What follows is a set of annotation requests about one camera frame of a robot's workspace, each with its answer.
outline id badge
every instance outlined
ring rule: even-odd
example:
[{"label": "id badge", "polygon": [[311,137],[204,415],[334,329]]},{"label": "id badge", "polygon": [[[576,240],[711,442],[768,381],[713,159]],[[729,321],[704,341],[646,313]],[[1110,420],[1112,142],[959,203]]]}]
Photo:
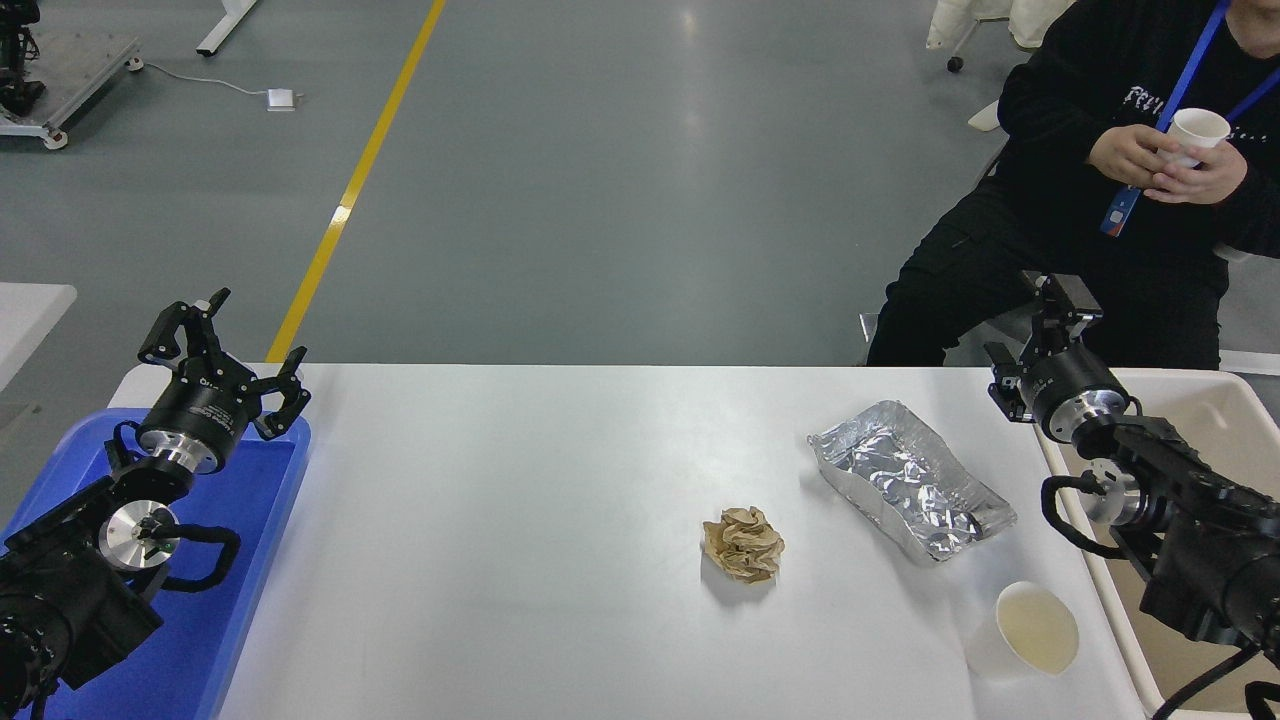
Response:
[{"label": "id badge", "polygon": [[1111,237],[1120,237],[1120,232],[1124,231],[1124,224],[1129,219],[1129,213],[1133,213],[1133,206],[1138,204],[1139,197],[1142,197],[1142,188],[1132,184],[1121,187],[1115,199],[1111,200],[1107,217],[1102,218],[1102,225],[1098,229]]}]

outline wheel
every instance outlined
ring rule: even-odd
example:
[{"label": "wheel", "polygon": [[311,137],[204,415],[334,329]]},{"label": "wheel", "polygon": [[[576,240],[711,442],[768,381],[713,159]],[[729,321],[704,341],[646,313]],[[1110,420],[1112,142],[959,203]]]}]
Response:
[{"label": "wheel", "polygon": [[56,129],[40,140],[44,141],[47,150],[61,150],[63,147],[67,147],[67,133],[60,129]]}]

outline crumpled brown paper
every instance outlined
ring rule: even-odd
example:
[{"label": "crumpled brown paper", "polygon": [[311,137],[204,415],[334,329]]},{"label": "crumpled brown paper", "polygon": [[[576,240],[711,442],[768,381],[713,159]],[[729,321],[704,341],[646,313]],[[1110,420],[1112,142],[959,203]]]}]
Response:
[{"label": "crumpled brown paper", "polygon": [[762,583],[778,571],[785,543],[758,507],[730,507],[719,523],[703,523],[703,551],[731,578]]}]

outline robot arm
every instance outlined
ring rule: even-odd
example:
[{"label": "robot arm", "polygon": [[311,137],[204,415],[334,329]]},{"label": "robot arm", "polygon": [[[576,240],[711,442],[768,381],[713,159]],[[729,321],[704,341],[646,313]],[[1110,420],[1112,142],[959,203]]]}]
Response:
[{"label": "robot arm", "polygon": [[36,0],[0,0],[0,106],[19,118],[31,114],[45,83],[28,82],[27,60],[40,56],[40,47],[27,26],[40,22]]},{"label": "robot arm", "polygon": [[[164,623],[150,605],[159,591],[202,592],[230,570],[239,536],[182,524],[170,505],[187,496],[197,474],[223,469],[251,421],[265,421],[262,437],[274,438],[311,396],[297,377],[306,348],[266,379],[221,350],[212,318],[229,293],[223,288],[209,302],[175,302],[160,314],[138,357],[169,366],[173,377],[141,424],[116,427],[106,442],[111,473],[5,539],[0,717],[31,705],[38,719],[59,680],[79,688]],[[284,405],[264,416],[261,398],[273,392],[284,395]],[[124,425],[133,427],[145,455],[128,450]],[[209,575],[169,577],[168,560],[182,542],[221,546]]]},{"label": "robot arm", "polygon": [[[1082,550],[1125,559],[1147,583],[1140,609],[1188,639],[1242,648],[1156,717],[1261,652],[1280,666],[1280,503],[1215,473],[1172,424],[1142,415],[1106,365],[1079,341],[1101,319],[1079,278],[1028,274],[1041,301],[1032,338],[1015,361],[988,343],[995,382],[988,393],[1012,421],[1036,423],[1071,445],[1089,469],[1079,478],[1048,478],[1042,510]],[[1126,415],[1130,406],[1138,414]],[[1108,524],[1115,547],[1102,546],[1057,515],[1056,493],[1084,493],[1092,520]],[[1272,717],[1261,701],[1280,687],[1252,684],[1256,717]]]}]

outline blue plastic bin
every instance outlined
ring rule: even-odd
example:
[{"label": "blue plastic bin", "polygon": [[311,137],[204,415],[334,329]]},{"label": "blue plastic bin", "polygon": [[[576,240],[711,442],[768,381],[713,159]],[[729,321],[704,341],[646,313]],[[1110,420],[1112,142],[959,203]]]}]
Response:
[{"label": "blue plastic bin", "polygon": [[[102,443],[122,420],[141,421],[145,409],[109,409],[73,427],[49,459],[18,512],[9,537],[79,488],[108,474]],[[125,432],[132,447],[132,433]],[[275,548],[307,465],[311,428],[298,419],[270,442],[250,428],[227,468],[198,475],[191,495],[173,503],[182,523],[221,525],[241,536],[230,574],[218,587],[187,594],[161,591],[152,603],[164,619],[138,650],[79,691],[67,685],[49,698],[46,720],[207,720],[218,715]],[[218,546],[183,542],[173,575],[202,578]],[[18,717],[28,717],[29,708]]]}]

